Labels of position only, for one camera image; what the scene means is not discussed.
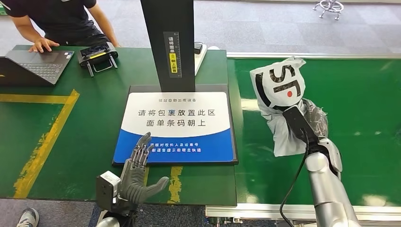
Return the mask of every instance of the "laptop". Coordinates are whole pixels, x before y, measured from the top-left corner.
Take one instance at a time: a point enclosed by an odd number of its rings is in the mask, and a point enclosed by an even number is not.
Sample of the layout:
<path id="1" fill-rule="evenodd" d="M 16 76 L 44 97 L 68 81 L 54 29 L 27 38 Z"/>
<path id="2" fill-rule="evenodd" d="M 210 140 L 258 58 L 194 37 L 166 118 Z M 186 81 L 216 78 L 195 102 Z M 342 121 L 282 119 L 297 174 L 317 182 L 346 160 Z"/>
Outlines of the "laptop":
<path id="1" fill-rule="evenodd" d="M 0 86 L 54 86 L 73 54 L 73 51 L 10 51 L 0 57 Z"/>

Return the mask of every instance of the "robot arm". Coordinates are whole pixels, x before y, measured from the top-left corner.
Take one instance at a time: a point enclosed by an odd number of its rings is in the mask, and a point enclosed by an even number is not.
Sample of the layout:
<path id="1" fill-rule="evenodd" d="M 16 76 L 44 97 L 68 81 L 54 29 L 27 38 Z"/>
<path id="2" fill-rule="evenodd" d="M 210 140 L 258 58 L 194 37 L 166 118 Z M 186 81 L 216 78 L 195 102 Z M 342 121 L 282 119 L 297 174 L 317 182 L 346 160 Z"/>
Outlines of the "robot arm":
<path id="1" fill-rule="evenodd" d="M 148 132 L 138 140 L 131 156 L 125 161 L 121 177 L 110 171 L 97 177 L 96 202 L 108 211 L 107 217 L 97 227 L 134 226 L 137 206 L 167 186 L 169 178 L 166 176 L 154 185 L 144 184 L 148 155 L 153 148 L 148 146 L 151 139 Z"/>
<path id="2" fill-rule="evenodd" d="M 309 172 L 317 226 L 360 227 L 340 180 L 342 163 L 335 144 L 328 138 L 319 138 L 298 107 L 287 109 L 283 116 L 295 136 L 308 144 L 305 165 Z"/>
<path id="3" fill-rule="evenodd" d="M 337 147 L 329 139 L 323 138 L 320 140 L 318 148 L 319 151 L 309 154 L 305 160 L 309 172 L 317 226 L 360 227 L 340 181 L 342 166 Z"/>

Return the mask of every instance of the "person's arm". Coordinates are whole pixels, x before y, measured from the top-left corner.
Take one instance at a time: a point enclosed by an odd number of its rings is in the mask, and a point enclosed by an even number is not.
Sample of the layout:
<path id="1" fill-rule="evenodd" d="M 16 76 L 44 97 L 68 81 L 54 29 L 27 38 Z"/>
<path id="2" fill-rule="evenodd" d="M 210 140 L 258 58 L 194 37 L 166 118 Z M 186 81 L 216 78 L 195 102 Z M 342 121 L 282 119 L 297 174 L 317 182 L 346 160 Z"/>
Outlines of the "person's arm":
<path id="1" fill-rule="evenodd" d="M 26 40 L 34 43 L 32 47 L 29 49 L 29 52 L 40 52 L 43 53 L 43 47 L 45 47 L 48 51 L 52 51 L 51 46 L 60 46 L 58 43 L 53 42 L 52 40 L 46 39 L 42 37 L 32 25 L 31 19 L 28 16 L 23 17 L 11 17 L 11 20 L 14 22 L 15 27 L 19 31 L 19 33 Z"/>
<path id="2" fill-rule="evenodd" d="M 15 27 L 22 35 L 22 37 L 34 43 L 31 49 L 29 49 L 30 52 L 39 51 L 43 53 L 42 46 L 44 46 L 48 51 L 52 51 L 52 49 L 50 48 L 51 46 L 59 46 L 59 44 L 46 38 L 43 38 L 34 29 L 31 19 L 29 18 L 24 7 L 19 5 L 17 1 L 1 0 L 0 3 L 4 6 L 6 13 L 11 17 L 11 20 L 14 22 Z"/>
<path id="3" fill-rule="evenodd" d="M 113 27 L 110 24 L 110 21 L 107 19 L 105 13 L 100 9 L 100 6 L 95 3 L 95 5 L 91 8 L 88 8 L 88 10 L 97 24 L 99 24 L 102 32 L 107 36 L 107 38 L 109 38 L 110 42 L 112 42 L 115 47 L 120 47 L 117 38 L 115 37 Z"/>
<path id="4" fill-rule="evenodd" d="M 19 33 L 26 40 L 35 42 L 35 40 L 41 38 L 42 36 L 34 29 L 31 20 L 28 16 L 24 17 L 11 17 L 11 20 L 14 22 L 15 27 L 19 31 Z"/>

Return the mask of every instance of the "yellow floor marking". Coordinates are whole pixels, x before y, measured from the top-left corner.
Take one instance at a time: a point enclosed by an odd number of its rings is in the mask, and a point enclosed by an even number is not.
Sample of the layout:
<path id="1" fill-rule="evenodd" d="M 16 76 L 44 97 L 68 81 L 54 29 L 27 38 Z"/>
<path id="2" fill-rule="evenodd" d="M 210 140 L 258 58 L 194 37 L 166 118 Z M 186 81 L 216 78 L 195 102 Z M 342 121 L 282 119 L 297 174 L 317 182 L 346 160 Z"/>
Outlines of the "yellow floor marking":
<path id="1" fill-rule="evenodd" d="M 181 191 L 181 182 L 178 178 L 183 171 L 182 166 L 172 166 L 171 167 L 171 174 L 170 174 L 170 185 L 168 186 L 168 190 L 171 193 L 171 198 L 167 203 L 179 203 L 180 202 L 180 195 L 179 192 Z"/>
<path id="2" fill-rule="evenodd" d="M 69 96 L 37 96 L 37 95 L 12 95 L 0 94 L 0 102 L 10 103 L 45 103 L 64 104 Z"/>
<path id="3" fill-rule="evenodd" d="M 145 176 L 143 177 L 144 186 L 148 184 L 148 176 L 149 176 L 149 166 L 145 168 Z"/>
<path id="4" fill-rule="evenodd" d="M 28 196 L 78 97 L 79 93 L 73 90 L 65 101 L 50 131 L 40 138 L 29 161 L 22 168 L 17 181 L 14 183 L 14 198 L 26 198 Z"/>

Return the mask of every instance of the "gray floor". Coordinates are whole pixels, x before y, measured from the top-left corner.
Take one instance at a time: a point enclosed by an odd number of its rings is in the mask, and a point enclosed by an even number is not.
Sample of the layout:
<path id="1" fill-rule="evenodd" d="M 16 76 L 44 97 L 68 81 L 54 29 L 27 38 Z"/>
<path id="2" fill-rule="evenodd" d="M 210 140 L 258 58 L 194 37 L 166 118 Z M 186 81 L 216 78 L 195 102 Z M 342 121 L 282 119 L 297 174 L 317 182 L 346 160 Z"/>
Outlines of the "gray floor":
<path id="1" fill-rule="evenodd" d="M 125 47 L 150 47 L 139 0 L 98 0 Z M 401 53 L 401 5 L 346 4 L 340 21 L 312 3 L 195 1 L 195 40 L 230 52 Z M 0 16 L 0 55 L 29 44 L 9 18 Z M 41 215 L 39 227 L 93 227 L 91 202 L 0 200 L 0 226 L 13 227 L 27 206 Z M 143 205 L 139 227 L 206 227 L 204 207 Z M 246 221 L 246 227 L 272 226 Z"/>
<path id="2" fill-rule="evenodd" d="M 126 47 L 150 47 L 139 0 L 98 0 Z M 312 3 L 197 0 L 195 40 L 230 52 L 401 53 L 401 5 L 346 4 L 340 21 Z M 0 17 L 0 55 L 27 44 Z"/>

